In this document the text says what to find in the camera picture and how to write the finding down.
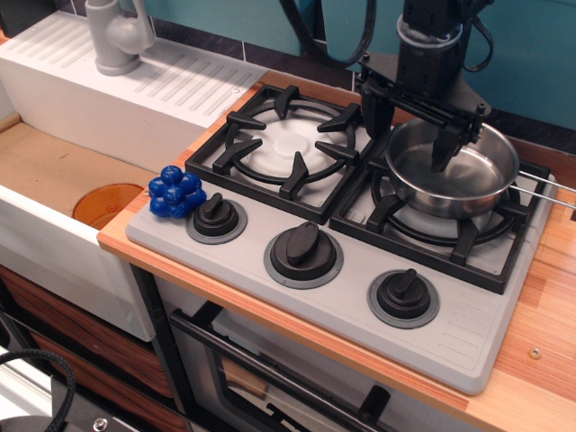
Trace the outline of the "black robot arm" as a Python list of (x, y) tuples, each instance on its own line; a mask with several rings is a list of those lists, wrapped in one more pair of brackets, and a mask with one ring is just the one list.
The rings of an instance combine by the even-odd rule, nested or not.
[(488, 43), (491, 33), (479, 18), (487, 1), (407, 1), (396, 24), (399, 54), (365, 53), (359, 63), (361, 107), (368, 134), (379, 139), (402, 109), (437, 129), (431, 169), (442, 172), (461, 147), (476, 142), (490, 105), (465, 81), (465, 71), (487, 67), (486, 57), (465, 65), (471, 31)]

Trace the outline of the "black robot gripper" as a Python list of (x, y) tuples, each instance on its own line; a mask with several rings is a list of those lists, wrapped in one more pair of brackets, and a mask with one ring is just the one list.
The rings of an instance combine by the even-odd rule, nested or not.
[(438, 128), (431, 171), (443, 172), (461, 147), (475, 143), (490, 105), (462, 75), (467, 45), (421, 48), (403, 41), (397, 56), (365, 53), (359, 60), (361, 109), (373, 140), (390, 130), (397, 108)]

